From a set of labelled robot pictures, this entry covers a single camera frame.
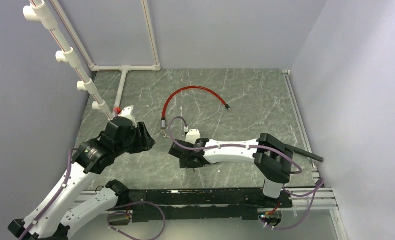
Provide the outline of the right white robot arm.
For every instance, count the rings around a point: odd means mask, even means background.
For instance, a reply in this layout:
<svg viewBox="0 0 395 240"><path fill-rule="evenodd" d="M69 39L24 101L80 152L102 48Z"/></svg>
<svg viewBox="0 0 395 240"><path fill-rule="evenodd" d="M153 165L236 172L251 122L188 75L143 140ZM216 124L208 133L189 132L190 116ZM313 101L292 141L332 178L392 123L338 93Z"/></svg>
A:
<svg viewBox="0 0 395 240"><path fill-rule="evenodd" d="M268 133L242 142L199 138L190 143L176 139L168 153L179 159L181 169L224 162L254 164L265 177L261 202L268 208L280 202L281 191L291 179L294 157L290 146Z"/></svg>

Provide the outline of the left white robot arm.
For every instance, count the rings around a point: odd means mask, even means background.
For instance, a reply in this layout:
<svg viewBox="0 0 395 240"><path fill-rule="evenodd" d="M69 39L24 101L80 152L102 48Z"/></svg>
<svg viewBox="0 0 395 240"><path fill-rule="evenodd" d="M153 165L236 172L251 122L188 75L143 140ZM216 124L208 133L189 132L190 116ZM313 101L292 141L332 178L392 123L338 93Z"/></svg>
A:
<svg viewBox="0 0 395 240"><path fill-rule="evenodd" d="M68 152L68 166L51 192L28 216L14 219L8 230L19 240L68 240L80 228L106 210L125 209L130 189L118 180L109 181L92 199L74 207L81 193L123 154L152 149L155 141L144 122L127 106L110 120L99 136Z"/></svg>

